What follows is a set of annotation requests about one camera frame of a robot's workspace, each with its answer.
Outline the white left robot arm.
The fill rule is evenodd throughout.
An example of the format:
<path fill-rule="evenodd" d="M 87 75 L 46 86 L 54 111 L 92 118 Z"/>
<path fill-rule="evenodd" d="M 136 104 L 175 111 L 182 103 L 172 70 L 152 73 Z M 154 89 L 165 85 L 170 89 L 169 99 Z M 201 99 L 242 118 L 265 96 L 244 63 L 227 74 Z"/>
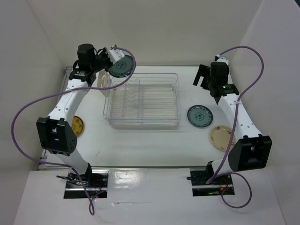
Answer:
<path fill-rule="evenodd" d="M 41 146 L 78 172 L 76 181 L 82 187 L 93 182 L 91 166 L 78 150 L 77 137 L 73 132 L 72 120 L 82 99 L 96 79 L 96 73 L 112 66 L 106 53 L 97 55 L 92 44 L 81 44 L 77 50 L 78 59 L 73 65 L 66 87 L 55 108 L 45 118 L 37 120 L 37 131 Z"/>

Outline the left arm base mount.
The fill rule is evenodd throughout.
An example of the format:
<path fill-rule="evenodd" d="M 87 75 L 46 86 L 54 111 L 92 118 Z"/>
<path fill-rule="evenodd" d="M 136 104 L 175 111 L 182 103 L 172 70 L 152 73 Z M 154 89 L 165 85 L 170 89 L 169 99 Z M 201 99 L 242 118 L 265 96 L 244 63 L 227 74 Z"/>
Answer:
<path fill-rule="evenodd" d="M 64 199 L 87 198 L 84 188 L 76 175 L 69 173 L 67 176 L 57 175 L 56 177 L 66 181 Z M 82 180 L 91 198 L 107 198 L 108 170 L 93 171 L 90 181 Z"/>

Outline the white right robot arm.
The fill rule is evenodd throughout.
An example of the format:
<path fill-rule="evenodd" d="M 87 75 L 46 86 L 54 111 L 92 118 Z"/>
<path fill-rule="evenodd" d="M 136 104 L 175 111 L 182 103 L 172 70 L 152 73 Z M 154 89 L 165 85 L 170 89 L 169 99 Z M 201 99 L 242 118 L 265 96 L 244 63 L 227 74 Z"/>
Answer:
<path fill-rule="evenodd" d="M 214 61 L 210 66 L 200 65 L 193 82 L 210 92 L 232 126 L 230 140 L 236 140 L 234 146 L 227 145 L 223 159 L 207 164 L 208 184 L 216 184 L 225 173 L 265 168 L 272 146 L 270 136 L 263 135 L 252 122 L 241 101 L 242 95 L 234 84 L 229 84 L 228 78 L 228 63 Z"/>

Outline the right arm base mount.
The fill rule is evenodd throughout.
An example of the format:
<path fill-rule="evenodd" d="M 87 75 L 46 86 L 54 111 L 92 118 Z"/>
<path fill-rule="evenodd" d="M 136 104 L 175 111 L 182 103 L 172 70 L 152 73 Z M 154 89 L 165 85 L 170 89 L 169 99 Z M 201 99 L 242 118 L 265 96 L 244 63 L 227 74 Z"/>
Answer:
<path fill-rule="evenodd" d="M 216 177 L 210 184 L 207 184 L 206 182 L 210 177 L 210 172 L 205 166 L 190 169 L 190 175 L 186 177 L 186 180 L 191 183 L 193 197 L 217 196 L 222 193 L 235 195 L 231 175 Z"/>

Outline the yellow patterned plate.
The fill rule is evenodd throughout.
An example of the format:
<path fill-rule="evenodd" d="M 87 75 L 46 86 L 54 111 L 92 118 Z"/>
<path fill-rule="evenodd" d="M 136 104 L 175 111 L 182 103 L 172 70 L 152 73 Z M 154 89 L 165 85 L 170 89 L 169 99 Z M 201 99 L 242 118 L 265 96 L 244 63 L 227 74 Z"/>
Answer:
<path fill-rule="evenodd" d="M 74 116 L 72 119 L 71 128 L 77 137 L 80 136 L 81 133 L 84 131 L 83 120 L 78 116 Z"/>

